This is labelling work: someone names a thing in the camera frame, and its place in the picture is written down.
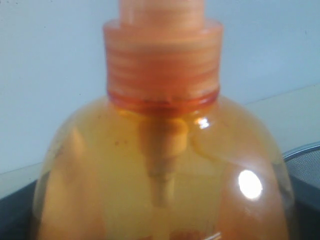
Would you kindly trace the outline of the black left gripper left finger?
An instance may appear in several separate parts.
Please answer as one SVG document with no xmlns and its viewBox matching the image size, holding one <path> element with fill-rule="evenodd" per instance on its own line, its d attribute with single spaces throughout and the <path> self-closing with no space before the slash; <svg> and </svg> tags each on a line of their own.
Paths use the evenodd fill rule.
<svg viewBox="0 0 320 240">
<path fill-rule="evenodd" d="M 34 203 L 37 181 L 0 200 L 0 238 L 2 240 L 35 240 L 43 203 Z"/>
</svg>

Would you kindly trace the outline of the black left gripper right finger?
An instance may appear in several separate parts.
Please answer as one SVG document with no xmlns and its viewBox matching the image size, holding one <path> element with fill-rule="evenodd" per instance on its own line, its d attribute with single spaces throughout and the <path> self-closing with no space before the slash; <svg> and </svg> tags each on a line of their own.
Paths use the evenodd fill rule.
<svg viewBox="0 0 320 240">
<path fill-rule="evenodd" d="M 320 189 L 290 176 L 301 240 L 320 240 Z"/>
</svg>

